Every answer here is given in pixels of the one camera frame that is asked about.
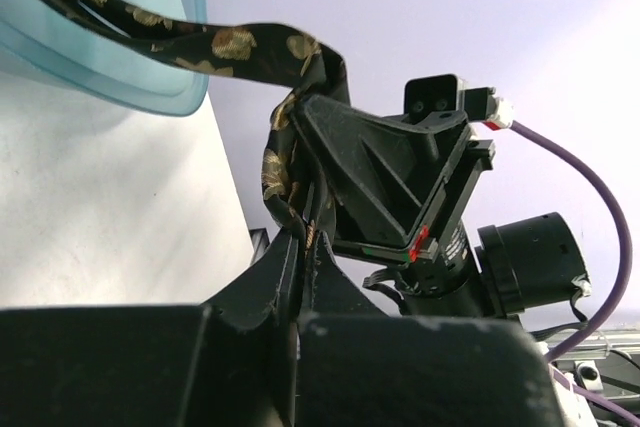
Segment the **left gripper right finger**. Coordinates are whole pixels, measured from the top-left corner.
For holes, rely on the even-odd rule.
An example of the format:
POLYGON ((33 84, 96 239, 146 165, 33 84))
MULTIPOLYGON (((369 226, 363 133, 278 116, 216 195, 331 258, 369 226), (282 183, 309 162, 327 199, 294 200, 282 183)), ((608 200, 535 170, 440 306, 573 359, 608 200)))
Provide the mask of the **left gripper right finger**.
POLYGON ((299 426, 560 426, 549 368, 509 321, 342 313, 312 291, 299 317, 299 426))

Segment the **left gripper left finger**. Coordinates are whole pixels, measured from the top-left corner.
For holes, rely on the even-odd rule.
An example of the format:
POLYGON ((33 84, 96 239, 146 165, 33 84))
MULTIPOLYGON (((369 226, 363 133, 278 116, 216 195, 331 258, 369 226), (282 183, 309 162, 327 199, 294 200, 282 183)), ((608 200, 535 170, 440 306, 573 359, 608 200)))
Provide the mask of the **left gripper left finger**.
POLYGON ((291 426, 302 245, 195 305, 1 313, 5 426, 291 426))

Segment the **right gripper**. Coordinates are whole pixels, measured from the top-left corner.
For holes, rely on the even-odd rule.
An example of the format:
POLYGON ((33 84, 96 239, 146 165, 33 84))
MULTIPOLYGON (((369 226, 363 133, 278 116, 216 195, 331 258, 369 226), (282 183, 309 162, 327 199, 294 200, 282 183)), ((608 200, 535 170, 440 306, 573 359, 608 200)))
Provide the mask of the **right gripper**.
POLYGON ((473 139, 465 113, 411 124, 310 95, 292 119, 328 185, 335 253, 383 269, 366 288, 450 292, 473 276, 461 217, 494 147, 473 139))

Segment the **black gold floral tie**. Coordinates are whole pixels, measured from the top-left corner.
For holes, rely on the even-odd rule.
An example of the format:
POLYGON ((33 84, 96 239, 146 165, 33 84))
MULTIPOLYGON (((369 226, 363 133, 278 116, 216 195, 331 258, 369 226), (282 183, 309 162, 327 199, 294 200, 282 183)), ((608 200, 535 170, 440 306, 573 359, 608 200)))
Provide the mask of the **black gold floral tie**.
POLYGON ((281 227, 307 244, 320 233, 334 237, 327 182, 303 146, 292 112, 310 95, 349 103, 346 65, 338 52, 284 24, 194 23, 126 0, 40 1, 84 30, 161 64, 289 88, 270 116, 263 201, 281 227))

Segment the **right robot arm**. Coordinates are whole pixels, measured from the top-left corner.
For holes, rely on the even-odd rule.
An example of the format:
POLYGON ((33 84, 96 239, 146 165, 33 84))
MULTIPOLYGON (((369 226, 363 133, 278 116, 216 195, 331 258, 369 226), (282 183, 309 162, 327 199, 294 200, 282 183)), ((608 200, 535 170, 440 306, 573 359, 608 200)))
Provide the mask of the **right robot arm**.
POLYGON ((313 95, 293 111, 335 209, 335 254, 371 263, 364 287, 401 312, 513 318, 575 304, 590 278, 564 219, 548 213, 479 230, 462 214, 494 145, 476 140, 459 110, 378 117, 313 95))

